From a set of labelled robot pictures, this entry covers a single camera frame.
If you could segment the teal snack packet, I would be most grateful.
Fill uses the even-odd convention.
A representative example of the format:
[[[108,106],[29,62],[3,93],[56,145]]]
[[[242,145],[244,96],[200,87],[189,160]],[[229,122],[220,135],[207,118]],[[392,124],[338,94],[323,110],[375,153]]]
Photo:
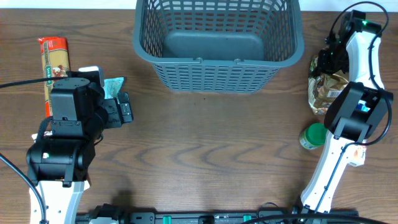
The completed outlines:
[[[107,78],[104,80],[104,98],[107,99],[112,99],[116,98],[118,99],[118,94],[123,86],[124,83],[124,77],[117,77],[117,78]]]

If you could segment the gold foil snack bag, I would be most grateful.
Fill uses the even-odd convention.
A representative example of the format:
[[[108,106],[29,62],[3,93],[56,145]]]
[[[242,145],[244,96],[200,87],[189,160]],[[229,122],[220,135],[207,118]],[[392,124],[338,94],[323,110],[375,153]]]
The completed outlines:
[[[318,66],[318,55],[313,55],[308,72],[308,104],[313,114],[326,114],[329,106],[349,82],[349,73],[338,70],[323,73]]]

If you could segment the green lid jar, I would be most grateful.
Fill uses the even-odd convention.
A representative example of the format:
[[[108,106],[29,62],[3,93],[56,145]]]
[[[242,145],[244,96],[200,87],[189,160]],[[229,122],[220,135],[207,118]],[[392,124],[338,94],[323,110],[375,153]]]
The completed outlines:
[[[327,128],[322,123],[313,123],[299,135],[299,143],[307,150],[323,146],[326,141]]]

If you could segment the colourful tissue pack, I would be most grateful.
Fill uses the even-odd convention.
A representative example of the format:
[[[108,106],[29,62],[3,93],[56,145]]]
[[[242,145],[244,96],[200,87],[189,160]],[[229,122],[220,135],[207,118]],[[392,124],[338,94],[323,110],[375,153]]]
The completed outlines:
[[[356,150],[353,156],[353,161],[351,162],[351,165],[353,167],[364,165],[366,160],[366,150],[367,150],[366,146],[356,146]]]

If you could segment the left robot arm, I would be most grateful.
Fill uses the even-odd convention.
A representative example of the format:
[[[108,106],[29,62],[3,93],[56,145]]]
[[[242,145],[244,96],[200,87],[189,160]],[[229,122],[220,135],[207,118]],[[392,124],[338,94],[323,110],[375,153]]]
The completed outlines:
[[[31,223],[74,223],[95,143],[105,129],[133,121],[129,96],[106,98],[97,66],[59,77],[50,92],[52,115],[42,121],[26,155]]]

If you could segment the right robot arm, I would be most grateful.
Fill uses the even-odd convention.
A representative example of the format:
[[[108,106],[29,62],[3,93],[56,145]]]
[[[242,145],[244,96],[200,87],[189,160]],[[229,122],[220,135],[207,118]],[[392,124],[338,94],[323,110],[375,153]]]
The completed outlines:
[[[348,84],[326,111],[326,142],[310,183],[302,192],[303,207],[313,213],[328,213],[345,167],[354,162],[356,146],[369,142],[383,117],[385,130],[392,121],[394,95],[386,91],[379,71],[379,45],[386,28],[366,19],[365,13],[344,10],[337,17],[338,33],[330,32],[327,48],[318,53],[315,71],[331,75],[348,73]]]

